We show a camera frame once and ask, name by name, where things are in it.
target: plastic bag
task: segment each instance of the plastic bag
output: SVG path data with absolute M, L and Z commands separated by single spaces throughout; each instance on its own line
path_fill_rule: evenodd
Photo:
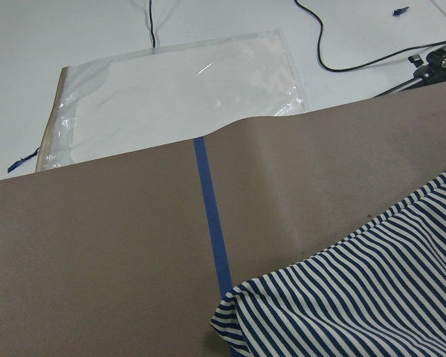
M 278 30 L 64 68 L 36 171 L 305 111 Z

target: white table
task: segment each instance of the white table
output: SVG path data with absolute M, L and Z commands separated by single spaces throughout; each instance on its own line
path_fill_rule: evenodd
M 322 52 L 332 67 L 446 39 L 446 0 L 301 2 L 325 23 Z M 36 159 L 6 169 L 39 146 L 62 67 L 150 47 L 147 4 L 0 0 L 0 179 L 34 171 Z M 392 16 L 405 6 L 407 13 Z M 316 61 L 318 24 L 292 0 L 154 0 L 153 16 L 159 46 L 282 28 L 310 110 L 372 97 L 414 70 L 405 54 L 360 71 L 324 71 Z

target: blue stripe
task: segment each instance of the blue stripe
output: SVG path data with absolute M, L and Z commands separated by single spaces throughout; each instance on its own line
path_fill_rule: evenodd
M 210 230 L 213 258 L 215 260 L 216 276 L 218 278 L 220 295 L 223 298 L 224 295 L 233 288 L 233 283 L 231 282 L 230 266 L 228 264 L 226 249 L 224 247 L 222 225 L 220 223 L 218 207 L 216 206 L 215 191 L 213 190 L 207 149 L 205 147 L 203 137 L 193 139 L 193 146 L 195 147 L 196 162 L 198 165 L 198 172 L 200 174 L 201 191 L 203 193 L 205 210 L 207 212 L 207 221 L 208 228 Z

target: black wire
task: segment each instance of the black wire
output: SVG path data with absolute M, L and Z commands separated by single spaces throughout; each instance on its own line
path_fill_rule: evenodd
M 155 48 L 154 20 L 152 18 L 152 0 L 149 0 L 150 36 L 152 36 L 152 48 Z
M 303 9 L 305 12 L 311 14 L 317 20 L 317 22 L 319 22 L 320 32 L 319 32 L 319 39 L 317 40 L 317 60 L 319 61 L 319 64 L 320 64 L 320 66 L 322 68 L 324 68 L 325 70 L 330 71 L 330 72 L 354 71 L 355 69 L 360 69 L 360 68 L 363 68 L 363 67 L 367 67 L 368 65 L 373 65 L 374 63 L 384 61 L 384 60 L 386 60 L 386 59 L 388 59 L 390 57 L 396 56 L 397 54 L 402 54 L 403 52 L 407 52 L 407 51 L 411 51 L 411 50 L 417 50 L 417 49 L 420 49 L 420 48 L 433 47 L 433 46 L 445 45 L 446 44 L 446 41 L 441 41 L 441 42 L 436 42 L 436 43 L 430 43 L 429 45 L 413 46 L 413 47 L 405 48 L 404 50 L 393 52 L 392 54 L 389 54 L 389 55 L 387 55 L 385 57 L 382 57 L 382 58 L 375 59 L 373 61 L 364 63 L 363 65 L 356 65 L 355 67 L 348 67 L 348 68 L 330 68 L 330 67 L 328 67 L 324 63 L 324 61 L 322 61 L 322 57 L 320 55 L 320 40 L 322 39 L 322 33 L 324 31 L 324 24 L 323 24 L 322 20 L 320 19 L 320 17 L 314 11 L 308 9 L 304 5 L 301 5 L 298 2 L 298 0 L 294 0 L 294 2 L 296 3 L 296 5 L 298 7 Z

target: plastic sheet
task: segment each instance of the plastic sheet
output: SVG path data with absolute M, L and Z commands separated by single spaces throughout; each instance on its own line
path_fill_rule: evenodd
M 306 103 L 278 30 L 64 68 L 36 171 L 196 138 Z

